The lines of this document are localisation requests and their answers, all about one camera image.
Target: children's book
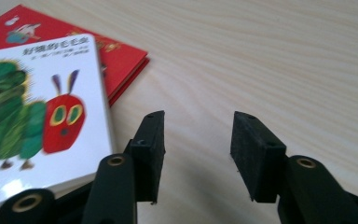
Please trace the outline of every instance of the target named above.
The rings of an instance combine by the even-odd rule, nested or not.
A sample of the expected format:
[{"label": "children's book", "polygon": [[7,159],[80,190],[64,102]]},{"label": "children's book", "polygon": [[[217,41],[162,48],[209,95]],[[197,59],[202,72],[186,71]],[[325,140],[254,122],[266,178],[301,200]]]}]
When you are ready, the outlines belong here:
[{"label": "children's book", "polygon": [[0,49],[0,204],[92,180],[116,153],[93,35]]},{"label": "children's book", "polygon": [[22,5],[0,16],[0,49],[78,34],[95,36],[106,95],[112,105],[148,63],[146,51]]}]

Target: wooden table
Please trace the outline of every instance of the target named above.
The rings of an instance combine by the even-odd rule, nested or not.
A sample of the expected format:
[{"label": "wooden table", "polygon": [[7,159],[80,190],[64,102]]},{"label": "wooden table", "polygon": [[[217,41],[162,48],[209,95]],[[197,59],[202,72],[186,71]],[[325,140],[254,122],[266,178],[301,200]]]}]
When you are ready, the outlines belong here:
[{"label": "wooden table", "polygon": [[166,112],[158,204],[139,203],[139,223],[280,223],[230,158],[234,111],[358,195],[358,1],[0,0],[0,15],[19,3],[149,51],[111,108],[120,150]]}]

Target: wood grain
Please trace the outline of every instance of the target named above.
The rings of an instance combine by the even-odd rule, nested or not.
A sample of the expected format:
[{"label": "wood grain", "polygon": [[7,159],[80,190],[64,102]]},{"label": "wood grain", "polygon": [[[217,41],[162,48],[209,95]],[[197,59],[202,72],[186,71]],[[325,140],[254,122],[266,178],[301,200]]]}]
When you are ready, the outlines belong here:
[{"label": "wood grain", "polygon": [[138,205],[140,223],[280,223],[229,156],[236,110],[358,195],[358,1],[1,0],[0,14],[18,3],[149,51],[111,109],[122,149],[166,112],[158,204]]}]

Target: red book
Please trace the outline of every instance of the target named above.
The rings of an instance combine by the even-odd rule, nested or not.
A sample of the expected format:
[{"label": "red book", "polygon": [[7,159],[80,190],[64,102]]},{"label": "red book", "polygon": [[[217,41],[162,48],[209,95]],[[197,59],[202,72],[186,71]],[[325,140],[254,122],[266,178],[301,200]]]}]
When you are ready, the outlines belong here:
[{"label": "red book", "polygon": [[148,63],[147,52],[18,5],[0,16],[0,49],[68,35],[95,36],[106,95],[112,105]]}]

